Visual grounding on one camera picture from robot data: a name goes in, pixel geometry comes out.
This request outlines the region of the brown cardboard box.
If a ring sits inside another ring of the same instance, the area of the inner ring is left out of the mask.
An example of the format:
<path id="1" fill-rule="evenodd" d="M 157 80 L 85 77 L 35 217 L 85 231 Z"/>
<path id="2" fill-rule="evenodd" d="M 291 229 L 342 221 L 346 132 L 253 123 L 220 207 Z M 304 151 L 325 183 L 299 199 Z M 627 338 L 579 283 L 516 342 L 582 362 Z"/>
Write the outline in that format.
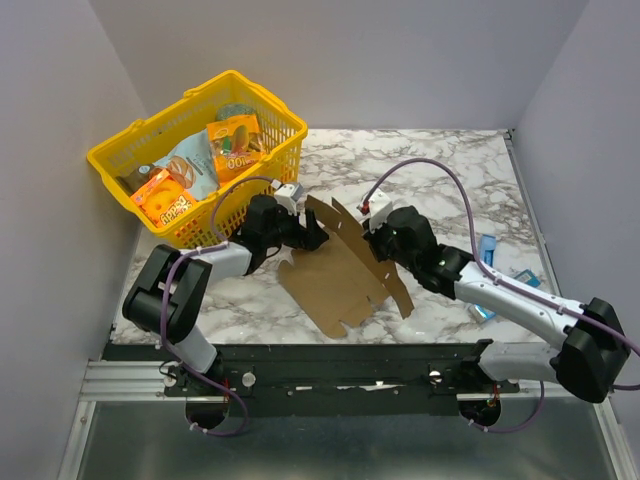
<path id="1" fill-rule="evenodd" d="M 333 199 L 308 196 L 306 206 L 329 239 L 317 250 L 294 250 L 278 266 L 278 281 L 319 330 L 332 339 L 347 335 L 391 298 L 403 319 L 414 310 L 396 264 L 376 260 L 363 238 L 362 225 Z"/>

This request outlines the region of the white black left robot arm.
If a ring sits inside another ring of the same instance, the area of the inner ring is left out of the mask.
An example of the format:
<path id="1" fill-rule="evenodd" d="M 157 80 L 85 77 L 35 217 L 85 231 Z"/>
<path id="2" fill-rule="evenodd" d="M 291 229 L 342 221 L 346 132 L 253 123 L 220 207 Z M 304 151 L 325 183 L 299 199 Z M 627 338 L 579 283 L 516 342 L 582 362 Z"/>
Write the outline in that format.
<path id="1" fill-rule="evenodd" d="M 244 222 L 218 245 L 180 251 L 154 247 L 125 296 L 122 315 L 156 334 L 188 371 L 187 382 L 201 395 L 214 393 L 223 379 L 221 355 L 196 325 L 207 288 L 252 274 L 268 251 L 282 246 L 315 251 L 329 240 L 313 209 L 305 222 L 269 195 L 254 196 Z"/>

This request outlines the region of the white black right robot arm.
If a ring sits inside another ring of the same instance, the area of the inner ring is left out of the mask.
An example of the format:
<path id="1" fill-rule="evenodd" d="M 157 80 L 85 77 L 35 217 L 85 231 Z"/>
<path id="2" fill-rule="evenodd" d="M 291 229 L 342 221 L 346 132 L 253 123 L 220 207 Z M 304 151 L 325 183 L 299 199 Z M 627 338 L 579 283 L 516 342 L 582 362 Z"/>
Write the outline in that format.
<path id="1" fill-rule="evenodd" d="M 538 380 L 590 403 L 615 389 L 630 348 L 608 302 L 593 298 L 583 304 L 505 277 L 472 254 L 438 243 L 428 219 L 413 206 L 368 201 L 360 210 L 363 237 L 378 261 L 393 261 L 424 289 L 480 305 L 545 341 L 543 347 L 489 342 L 460 367 L 467 389 L 480 392 L 495 380 Z"/>

